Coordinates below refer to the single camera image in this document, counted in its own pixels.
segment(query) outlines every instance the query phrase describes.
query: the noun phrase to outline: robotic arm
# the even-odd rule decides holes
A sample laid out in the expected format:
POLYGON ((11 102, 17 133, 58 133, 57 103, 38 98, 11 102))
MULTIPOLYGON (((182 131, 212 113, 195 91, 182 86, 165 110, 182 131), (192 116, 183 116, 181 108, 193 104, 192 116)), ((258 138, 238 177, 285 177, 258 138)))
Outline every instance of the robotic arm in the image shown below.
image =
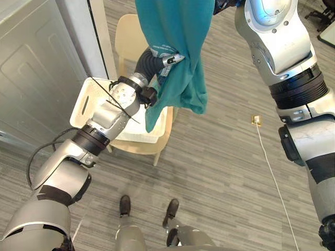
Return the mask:
MULTIPOLYGON (((243 1, 216 0, 215 14, 243 1)), ((323 81, 308 33, 298 18, 297 0, 246 0, 237 8, 236 28, 277 104, 285 125, 279 129, 289 160, 306 166, 312 199, 322 223, 323 246, 335 250, 335 96, 323 81)), ((74 250, 68 206, 79 201, 91 182, 88 170, 99 153, 125 127, 140 103, 155 102, 148 88, 153 75, 183 59, 162 59, 149 50, 135 73, 120 77, 112 99, 66 140, 43 164, 31 184, 31 198, 14 214, 1 250, 74 250)))
POLYGON ((235 25, 285 123, 279 135, 286 156, 306 167, 322 245, 335 250, 335 95, 323 80, 297 2, 246 0, 235 25))
POLYGON ((150 49, 140 57, 135 73, 120 77, 104 102, 72 139, 67 139, 34 176, 30 199, 8 224, 0 249, 26 251, 74 250, 68 206, 79 201, 91 182, 86 168, 124 129, 140 104, 153 105, 156 92, 148 87, 159 70, 183 60, 179 54, 154 58, 150 49))

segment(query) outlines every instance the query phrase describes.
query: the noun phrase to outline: black shoe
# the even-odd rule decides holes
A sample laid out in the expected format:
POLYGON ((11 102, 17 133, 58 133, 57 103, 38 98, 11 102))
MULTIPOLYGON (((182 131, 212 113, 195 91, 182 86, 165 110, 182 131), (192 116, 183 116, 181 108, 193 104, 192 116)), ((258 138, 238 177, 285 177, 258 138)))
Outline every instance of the black shoe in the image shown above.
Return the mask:
POLYGON ((179 207, 179 201, 177 199, 172 199, 166 210, 166 215, 163 221, 163 228, 168 229, 168 219, 173 219, 176 217, 176 212, 179 207))
POLYGON ((123 195, 120 199, 120 217, 130 216, 130 198, 123 195))

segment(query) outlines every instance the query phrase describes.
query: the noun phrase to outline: teal shirt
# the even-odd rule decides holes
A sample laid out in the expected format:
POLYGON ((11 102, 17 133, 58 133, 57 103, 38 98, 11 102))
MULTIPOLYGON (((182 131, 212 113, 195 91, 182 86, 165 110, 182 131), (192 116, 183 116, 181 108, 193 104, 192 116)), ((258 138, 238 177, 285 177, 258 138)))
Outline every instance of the teal shirt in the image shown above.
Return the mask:
POLYGON ((146 112, 148 132, 165 106, 205 113, 207 92, 200 53, 214 3, 214 0, 136 0, 141 28, 154 55, 178 52, 185 56, 168 74, 168 70, 162 70, 152 85, 158 92, 158 101, 146 112))

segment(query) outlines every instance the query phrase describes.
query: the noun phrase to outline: white cable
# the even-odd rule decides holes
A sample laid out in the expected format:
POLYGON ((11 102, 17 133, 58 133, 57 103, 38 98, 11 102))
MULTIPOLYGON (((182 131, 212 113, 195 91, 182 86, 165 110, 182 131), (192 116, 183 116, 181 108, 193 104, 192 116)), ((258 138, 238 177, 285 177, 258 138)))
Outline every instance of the white cable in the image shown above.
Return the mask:
POLYGON ((273 181, 274 181, 274 183, 275 183, 275 185, 276 185, 276 188, 277 188, 279 197, 280 197, 280 199, 281 199, 281 201, 282 201, 282 205, 283 205, 283 208, 284 208, 284 211, 285 211, 285 214, 286 214, 286 218, 287 218, 287 221, 288 221, 289 228, 290 228, 291 233, 292 233, 292 236, 293 236, 293 240, 294 240, 295 246, 296 246, 296 248, 297 248, 297 251, 299 251, 299 247, 298 247, 298 244, 297 244, 297 240, 296 240, 295 235, 294 235, 294 233, 293 233, 293 228, 292 228, 292 225, 291 225, 291 221, 289 220, 288 213, 287 213, 287 211, 286 211, 286 207, 285 207, 285 203, 284 203, 282 194, 281 194, 281 192, 279 191, 278 183, 277 183, 276 178, 274 177, 274 174, 273 174, 273 172, 272 172, 272 168, 271 168, 270 162, 269 162, 269 160, 267 159, 267 154, 266 154, 265 148, 264 148, 264 146, 263 146, 263 142, 262 142, 262 138, 261 138, 261 134, 260 134, 260 130, 259 130, 258 123, 256 123, 256 128, 257 128, 258 136, 260 137, 260 142, 261 142, 261 146, 262 146, 262 149, 263 149, 263 152, 264 152, 264 155, 265 155, 265 159, 266 159, 267 165, 269 166, 270 173, 271 173, 272 178, 273 178, 273 181))

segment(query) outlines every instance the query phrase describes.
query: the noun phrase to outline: black flexible hose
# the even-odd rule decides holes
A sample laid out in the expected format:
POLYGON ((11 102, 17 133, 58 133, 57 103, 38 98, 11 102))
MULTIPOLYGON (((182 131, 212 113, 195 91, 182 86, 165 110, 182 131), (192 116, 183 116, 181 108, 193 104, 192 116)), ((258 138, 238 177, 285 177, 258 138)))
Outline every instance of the black flexible hose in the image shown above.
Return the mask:
POLYGON ((153 76, 164 67, 162 58, 154 57, 150 48, 147 48, 137 61, 135 72, 142 74, 150 83, 153 76))

